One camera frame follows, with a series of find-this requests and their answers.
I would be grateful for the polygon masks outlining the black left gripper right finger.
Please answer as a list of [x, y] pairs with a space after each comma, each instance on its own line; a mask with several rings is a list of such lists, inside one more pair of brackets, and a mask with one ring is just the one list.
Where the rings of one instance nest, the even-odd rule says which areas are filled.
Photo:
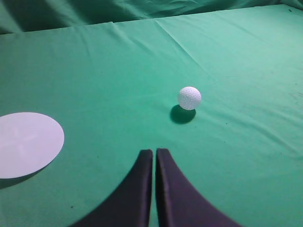
[[170, 151], [156, 151], [155, 195], [160, 227], [239, 227], [184, 176]]

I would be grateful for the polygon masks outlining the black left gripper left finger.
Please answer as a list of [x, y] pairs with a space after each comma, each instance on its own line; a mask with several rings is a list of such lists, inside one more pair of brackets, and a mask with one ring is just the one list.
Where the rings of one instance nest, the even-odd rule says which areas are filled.
[[73, 227], [147, 227], [152, 201], [153, 153], [141, 150], [116, 189]]

